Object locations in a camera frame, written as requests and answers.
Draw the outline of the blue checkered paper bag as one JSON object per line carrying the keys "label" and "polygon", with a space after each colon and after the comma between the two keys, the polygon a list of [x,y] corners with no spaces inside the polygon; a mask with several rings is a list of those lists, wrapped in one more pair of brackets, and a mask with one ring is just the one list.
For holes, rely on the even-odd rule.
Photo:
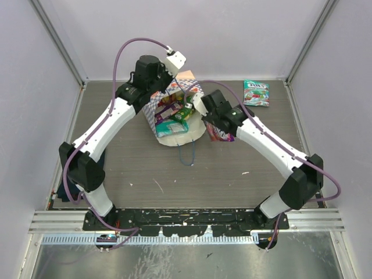
{"label": "blue checkered paper bag", "polygon": [[[202,121],[202,116],[194,108],[194,113],[185,122],[188,124],[188,132],[183,134],[174,134],[166,137],[159,138],[156,135],[156,124],[154,115],[161,110],[162,106],[171,104],[173,102],[179,102],[184,107],[184,92],[189,89],[190,85],[196,82],[196,78],[192,71],[187,70],[178,73],[176,78],[166,88],[165,92],[156,92],[152,94],[148,104],[142,109],[148,124],[153,131],[157,141],[170,147],[178,148],[178,156],[181,163],[185,166],[193,166],[195,161],[195,141],[200,139],[206,131],[206,127]],[[182,159],[181,146],[185,144],[191,144],[192,146],[192,159],[189,163]]]}

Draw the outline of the teal mint candy packet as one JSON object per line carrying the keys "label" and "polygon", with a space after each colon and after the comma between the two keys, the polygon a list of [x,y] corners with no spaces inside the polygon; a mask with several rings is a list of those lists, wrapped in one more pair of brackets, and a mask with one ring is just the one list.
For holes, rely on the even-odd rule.
{"label": "teal mint candy packet", "polygon": [[269,85],[258,81],[244,80],[244,101],[247,106],[269,107]]}

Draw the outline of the dark navy cloth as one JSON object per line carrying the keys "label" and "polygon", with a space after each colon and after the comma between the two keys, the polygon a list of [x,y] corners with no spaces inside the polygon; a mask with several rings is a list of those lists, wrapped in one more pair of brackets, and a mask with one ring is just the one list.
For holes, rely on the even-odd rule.
{"label": "dark navy cloth", "polygon": [[[102,169],[104,168],[104,165],[105,165],[105,157],[106,157],[106,150],[104,150],[102,152],[101,157],[98,160],[98,165]],[[68,177],[66,177],[66,181],[67,181],[67,186],[68,186],[71,197],[74,200],[77,200],[78,194],[81,190],[78,189],[78,187],[75,185],[75,183],[73,183],[71,181],[71,179],[69,179]],[[70,201],[70,199],[67,196],[66,189],[65,189],[65,184],[64,184],[63,180],[61,180],[56,194],[57,194],[57,197],[62,200],[62,202],[69,202]]]}

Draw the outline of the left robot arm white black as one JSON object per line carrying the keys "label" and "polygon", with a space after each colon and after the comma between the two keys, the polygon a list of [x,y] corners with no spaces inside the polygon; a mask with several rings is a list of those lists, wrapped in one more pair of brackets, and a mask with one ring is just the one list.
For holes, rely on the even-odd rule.
{"label": "left robot arm white black", "polygon": [[63,180],[77,186],[98,216],[106,217],[114,207],[103,185],[105,171],[98,164],[101,155],[120,129],[149,103],[153,94],[165,92],[185,61],[180,52],[163,60],[152,55],[141,56],[130,80],[113,88],[113,100],[95,123],[73,143],[63,142],[59,147]]}

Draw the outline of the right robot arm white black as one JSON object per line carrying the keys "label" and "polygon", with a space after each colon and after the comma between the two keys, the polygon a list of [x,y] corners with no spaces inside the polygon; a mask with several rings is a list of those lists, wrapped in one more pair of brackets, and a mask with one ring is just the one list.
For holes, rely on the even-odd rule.
{"label": "right robot arm white black", "polygon": [[285,178],[283,186],[254,209],[253,219],[263,226],[280,213],[301,209],[323,187],[323,160],[293,148],[270,131],[244,105],[231,106],[220,90],[193,97],[202,120],[249,144]]}

